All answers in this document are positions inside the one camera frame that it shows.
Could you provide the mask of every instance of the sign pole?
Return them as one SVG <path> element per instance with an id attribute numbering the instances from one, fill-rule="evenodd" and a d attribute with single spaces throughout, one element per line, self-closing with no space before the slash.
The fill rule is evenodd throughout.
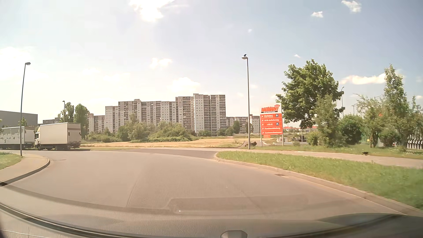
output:
<path id="1" fill-rule="evenodd" d="M 284 139 L 283 139 L 283 112 L 282 112 L 282 101 L 280 102 L 280 114 L 282 115 L 282 147 L 284 146 Z"/>
<path id="2" fill-rule="evenodd" d="M 263 147 L 263 139 L 262 139 L 262 135 L 261 135 L 261 122 L 260 122 L 260 146 Z"/>

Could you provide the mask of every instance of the sidewalk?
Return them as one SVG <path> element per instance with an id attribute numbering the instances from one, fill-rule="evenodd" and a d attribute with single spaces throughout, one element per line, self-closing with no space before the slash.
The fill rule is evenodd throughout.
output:
<path id="1" fill-rule="evenodd" d="M 321 158 L 335 158 L 349 161 L 360 162 L 374 162 L 381 165 L 388 166 L 401 166 L 407 168 L 423 169 L 423 160 L 408 159 L 408 158 L 395 158 L 374 155 L 355 155 L 355 154 L 341 154 L 341 153 L 327 153 L 327 152 L 309 152 L 309 151 L 290 151 L 290 150 L 261 150 L 261 149 L 226 149 L 230 151 L 243 151 L 252 153 L 272 153 L 284 155 L 303 155 Z"/>
<path id="2" fill-rule="evenodd" d="M 50 164 L 50 160 L 44 156 L 23 153 L 24 157 L 12 166 L 0 170 L 0 186 L 28 177 Z"/>

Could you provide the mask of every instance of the apartment building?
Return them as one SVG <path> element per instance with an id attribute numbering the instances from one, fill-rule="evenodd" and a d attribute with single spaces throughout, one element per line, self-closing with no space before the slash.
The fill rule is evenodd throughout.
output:
<path id="1" fill-rule="evenodd" d="M 115 133 L 129 121 L 131 114 L 135 114 L 138 121 L 147 124 L 157 125 L 161 121 L 178 122 L 177 108 L 177 103 L 172 101 L 121 101 L 118 106 L 106 106 L 104 125 Z"/>
<path id="2" fill-rule="evenodd" d="M 253 133 L 260 133 L 260 116 L 250 115 L 250 122 L 253 125 Z"/>
<path id="3" fill-rule="evenodd" d="M 95 116 L 90 113 L 88 115 L 88 132 L 102 133 L 106 129 L 105 117 L 105 115 Z"/>
<path id="4" fill-rule="evenodd" d="M 239 121 L 239 133 L 240 134 L 247 133 L 245 131 L 245 124 L 248 121 L 248 117 L 247 116 L 227 116 L 226 117 L 226 123 L 227 123 L 228 127 L 233 126 L 233 122 L 234 121 Z"/>
<path id="5" fill-rule="evenodd" d="M 191 122 L 194 122 L 192 130 L 195 132 L 208 130 L 215 135 L 220 128 L 228 127 L 225 95 L 194 94 L 191 104 L 193 110 Z"/>
<path id="6" fill-rule="evenodd" d="M 193 94 L 175 97 L 175 101 L 133 101 L 118 102 L 118 106 L 106 106 L 105 127 L 111 132 L 129 121 L 135 114 L 140 122 L 158 124 L 160 121 L 181 123 L 187 130 L 198 132 L 209 130 L 216 134 L 220 128 L 227 128 L 225 95 Z"/>

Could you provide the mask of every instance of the gray building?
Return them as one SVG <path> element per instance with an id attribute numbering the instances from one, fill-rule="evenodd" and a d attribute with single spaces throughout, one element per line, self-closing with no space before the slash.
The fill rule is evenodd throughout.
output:
<path id="1" fill-rule="evenodd" d="M 60 122 L 60 118 L 59 117 L 55 117 L 54 119 L 43 120 L 43 125 L 45 125 L 45 124 L 54 124 L 54 123 L 59 123 L 59 122 Z"/>
<path id="2" fill-rule="evenodd" d="M 38 125 L 38 114 L 22 113 L 22 117 L 27 121 L 28 126 Z M 0 111 L 0 127 L 17 127 L 19 126 L 19 112 Z"/>

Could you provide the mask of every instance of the windshield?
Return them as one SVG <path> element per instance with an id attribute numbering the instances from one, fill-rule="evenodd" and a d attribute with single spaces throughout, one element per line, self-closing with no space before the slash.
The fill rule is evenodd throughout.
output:
<path id="1" fill-rule="evenodd" d="M 1 229 L 277 237 L 422 215 L 422 7 L 0 2 Z"/>

